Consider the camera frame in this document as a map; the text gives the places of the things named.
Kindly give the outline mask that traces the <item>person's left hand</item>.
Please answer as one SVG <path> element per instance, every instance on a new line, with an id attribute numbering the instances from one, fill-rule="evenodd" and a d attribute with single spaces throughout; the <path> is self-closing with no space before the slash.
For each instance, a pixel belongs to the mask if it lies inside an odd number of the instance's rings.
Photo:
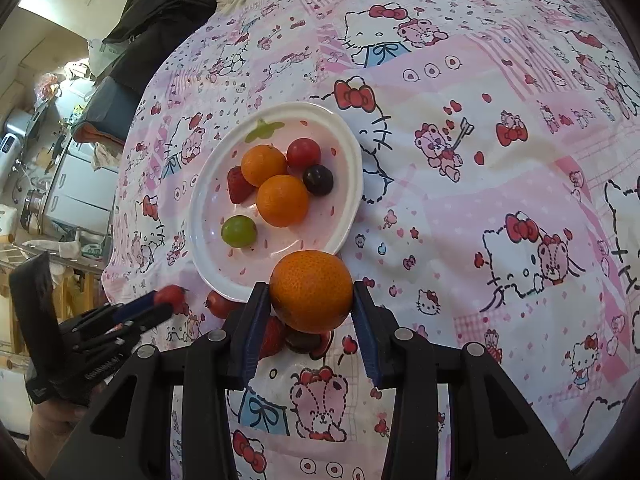
<path id="1" fill-rule="evenodd" d="M 43 477 L 58 458 L 70 434 L 88 408 L 59 398 L 51 398 L 32 409 L 26 456 Z"/>

